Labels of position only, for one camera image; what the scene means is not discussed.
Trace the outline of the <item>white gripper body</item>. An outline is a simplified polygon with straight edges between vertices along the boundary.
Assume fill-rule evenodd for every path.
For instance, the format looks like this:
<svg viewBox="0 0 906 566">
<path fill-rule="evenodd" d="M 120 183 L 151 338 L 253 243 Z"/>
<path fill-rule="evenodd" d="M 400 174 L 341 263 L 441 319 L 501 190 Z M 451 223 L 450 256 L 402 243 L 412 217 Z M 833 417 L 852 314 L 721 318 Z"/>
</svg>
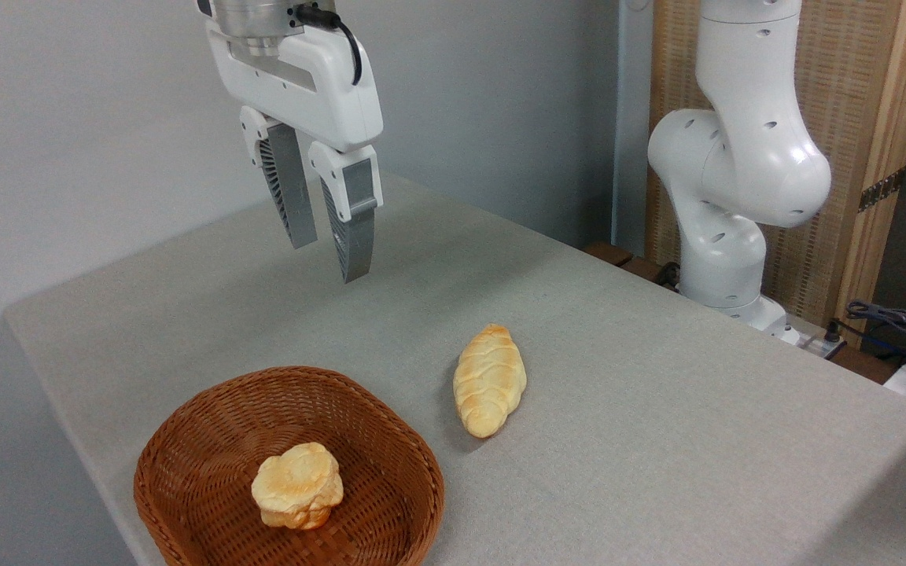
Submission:
<svg viewBox="0 0 906 566">
<path fill-rule="evenodd" d="M 305 28 L 286 36 L 277 55 L 254 55 L 237 37 L 206 22 L 206 35 L 223 85 L 245 106 L 337 150 L 369 145 L 382 133 L 373 69 L 362 48 L 363 73 L 353 85 L 355 64 L 341 33 Z"/>
</svg>

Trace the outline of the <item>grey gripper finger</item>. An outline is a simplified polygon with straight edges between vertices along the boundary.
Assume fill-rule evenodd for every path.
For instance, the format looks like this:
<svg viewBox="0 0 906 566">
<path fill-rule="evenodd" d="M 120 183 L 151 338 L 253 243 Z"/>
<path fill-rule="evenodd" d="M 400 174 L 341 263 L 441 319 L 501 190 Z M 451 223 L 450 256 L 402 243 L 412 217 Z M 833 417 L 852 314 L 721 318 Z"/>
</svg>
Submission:
<svg viewBox="0 0 906 566">
<path fill-rule="evenodd" d="M 374 215 L 382 206 L 377 154 L 370 145 L 338 152 L 314 141 L 309 158 L 320 177 L 339 267 L 347 284 L 366 275 L 373 260 Z"/>
<path fill-rule="evenodd" d="M 263 173 L 292 247 L 313 243 L 317 233 L 295 129 L 248 106 L 240 121 L 249 158 Z"/>
</svg>

